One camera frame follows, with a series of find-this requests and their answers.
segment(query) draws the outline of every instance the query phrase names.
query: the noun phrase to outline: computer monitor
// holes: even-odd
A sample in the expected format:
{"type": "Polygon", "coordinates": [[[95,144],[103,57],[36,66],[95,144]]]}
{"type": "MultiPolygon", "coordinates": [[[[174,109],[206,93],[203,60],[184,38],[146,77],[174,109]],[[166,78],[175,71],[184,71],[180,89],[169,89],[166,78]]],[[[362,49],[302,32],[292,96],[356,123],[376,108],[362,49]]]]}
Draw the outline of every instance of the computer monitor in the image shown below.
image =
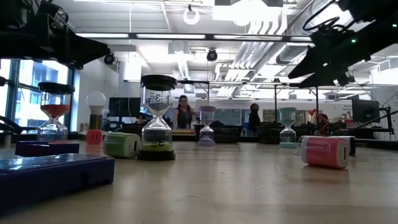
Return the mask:
{"type": "Polygon", "coordinates": [[[137,118],[140,115],[140,98],[111,97],[109,116],[137,118]]]}
{"type": "Polygon", "coordinates": [[[379,102],[377,101],[352,99],[352,104],[354,122],[366,123],[380,117],[379,102]]]}

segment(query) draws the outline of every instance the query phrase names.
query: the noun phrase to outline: pink cylinder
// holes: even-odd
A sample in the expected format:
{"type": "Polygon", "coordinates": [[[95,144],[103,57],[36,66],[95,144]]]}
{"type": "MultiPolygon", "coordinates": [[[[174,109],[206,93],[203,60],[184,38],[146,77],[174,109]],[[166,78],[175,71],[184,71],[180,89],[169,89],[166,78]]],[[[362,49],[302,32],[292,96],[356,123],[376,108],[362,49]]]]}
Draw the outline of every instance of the pink cylinder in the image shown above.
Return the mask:
{"type": "Polygon", "coordinates": [[[344,169],[348,166],[349,150],[347,138],[304,136],[301,159],[310,165],[344,169]]]}

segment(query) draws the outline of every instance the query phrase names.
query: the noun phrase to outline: red cube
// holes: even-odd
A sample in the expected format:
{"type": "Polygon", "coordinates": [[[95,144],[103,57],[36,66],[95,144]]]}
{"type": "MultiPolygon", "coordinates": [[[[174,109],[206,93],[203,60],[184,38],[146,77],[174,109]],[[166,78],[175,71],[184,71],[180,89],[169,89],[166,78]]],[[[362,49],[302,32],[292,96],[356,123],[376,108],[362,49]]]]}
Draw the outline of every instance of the red cube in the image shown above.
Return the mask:
{"type": "Polygon", "coordinates": [[[102,131],[101,130],[88,130],[86,135],[87,144],[101,144],[102,131]]]}

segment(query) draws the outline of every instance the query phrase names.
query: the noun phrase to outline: black basket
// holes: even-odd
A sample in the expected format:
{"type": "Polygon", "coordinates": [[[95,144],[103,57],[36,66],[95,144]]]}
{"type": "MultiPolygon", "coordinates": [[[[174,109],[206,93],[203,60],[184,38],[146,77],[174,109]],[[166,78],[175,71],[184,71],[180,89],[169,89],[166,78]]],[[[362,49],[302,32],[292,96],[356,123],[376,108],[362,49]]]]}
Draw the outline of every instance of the black basket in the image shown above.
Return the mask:
{"type": "MultiPolygon", "coordinates": [[[[258,126],[257,136],[259,138],[259,142],[266,144],[279,144],[279,135],[283,129],[284,127],[258,126]]],[[[293,127],[292,129],[296,132],[296,141],[299,140],[299,137],[301,136],[313,135],[313,132],[310,128],[293,127]]]]}
{"type": "Polygon", "coordinates": [[[123,124],[123,132],[136,134],[141,137],[143,127],[142,124],[123,124]]]}
{"type": "MultiPolygon", "coordinates": [[[[199,141],[199,132],[204,125],[195,125],[195,140],[199,141]]],[[[241,138],[242,126],[224,125],[211,127],[214,131],[215,143],[237,143],[241,138]]]]}

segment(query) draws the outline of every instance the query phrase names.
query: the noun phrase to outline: wooden table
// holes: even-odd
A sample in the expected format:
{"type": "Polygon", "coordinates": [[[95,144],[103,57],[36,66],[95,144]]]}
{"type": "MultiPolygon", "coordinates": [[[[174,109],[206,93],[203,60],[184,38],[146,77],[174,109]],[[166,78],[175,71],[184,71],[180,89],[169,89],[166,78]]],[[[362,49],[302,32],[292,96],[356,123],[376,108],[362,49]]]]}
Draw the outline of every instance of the wooden table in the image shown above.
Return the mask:
{"type": "Polygon", "coordinates": [[[333,170],[306,166],[292,151],[265,144],[200,148],[194,142],[174,142],[173,147],[175,162],[117,160],[113,185],[20,208],[1,216],[0,223],[364,224],[398,220],[395,152],[359,148],[348,169],[333,170]]]}

